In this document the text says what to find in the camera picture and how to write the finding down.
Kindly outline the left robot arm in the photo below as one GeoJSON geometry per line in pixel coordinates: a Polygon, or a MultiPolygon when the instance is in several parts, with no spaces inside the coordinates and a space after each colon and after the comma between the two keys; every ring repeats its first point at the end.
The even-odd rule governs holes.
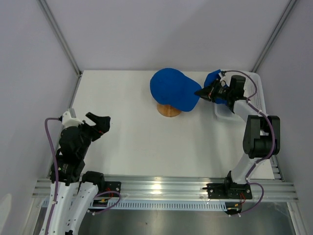
{"type": "Polygon", "coordinates": [[[110,129],[111,118],[88,112],[86,117],[94,125],[79,120],[73,109],[56,118],[63,125],[59,148],[51,146],[53,164],[49,179],[50,194],[42,235],[75,235],[95,196],[106,190],[104,175],[100,172],[82,173],[84,158],[92,142],[110,129]]]}

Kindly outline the blue cap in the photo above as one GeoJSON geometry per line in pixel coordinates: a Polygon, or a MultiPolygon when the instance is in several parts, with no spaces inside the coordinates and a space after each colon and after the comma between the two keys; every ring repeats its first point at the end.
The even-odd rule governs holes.
{"type": "MultiPolygon", "coordinates": [[[[220,73],[221,73],[221,70],[216,70],[214,72],[209,73],[206,77],[205,82],[204,82],[204,87],[211,85],[214,80],[220,79],[221,78],[219,75],[220,73]]],[[[214,103],[226,105],[227,101],[220,99],[220,98],[216,98],[214,103]]]]}
{"type": "Polygon", "coordinates": [[[157,71],[150,80],[150,92],[154,100],[161,105],[170,105],[180,111],[192,111],[199,96],[195,92],[201,85],[173,68],[157,71]]]}

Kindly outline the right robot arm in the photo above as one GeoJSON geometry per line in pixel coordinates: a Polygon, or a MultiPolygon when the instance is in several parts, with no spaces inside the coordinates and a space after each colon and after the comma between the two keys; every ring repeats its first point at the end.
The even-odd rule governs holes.
{"type": "Polygon", "coordinates": [[[245,123],[243,151],[235,168],[223,183],[209,183],[204,190],[209,199],[252,199],[251,176],[260,164],[280,151],[280,118],[269,116],[252,104],[257,95],[255,81],[246,73],[232,70],[230,83],[223,81],[226,70],[210,73],[204,87],[195,94],[200,98],[225,105],[245,123]]]}

